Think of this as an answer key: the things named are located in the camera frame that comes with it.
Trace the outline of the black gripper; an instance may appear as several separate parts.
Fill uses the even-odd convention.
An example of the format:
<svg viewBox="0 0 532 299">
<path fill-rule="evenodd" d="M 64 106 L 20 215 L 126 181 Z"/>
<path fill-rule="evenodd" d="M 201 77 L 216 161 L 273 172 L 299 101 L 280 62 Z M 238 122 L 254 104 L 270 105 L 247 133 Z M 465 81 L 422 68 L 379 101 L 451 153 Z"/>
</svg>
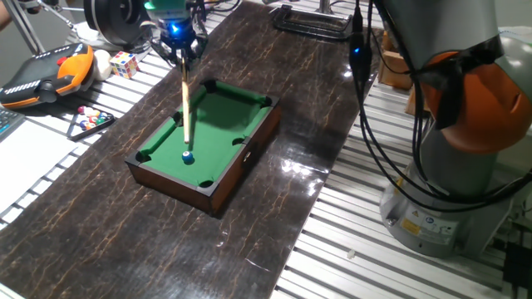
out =
<svg viewBox="0 0 532 299">
<path fill-rule="evenodd" d="M 182 66 L 181 50 L 185 49 L 185 68 L 190 70 L 199 59 L 195 51 L 203 51 L 208 42 L 208 33 L 202 20 L 160 19 L 160 39 L 171 49 L 170 58 L 175 66 Z"/>
</svg>

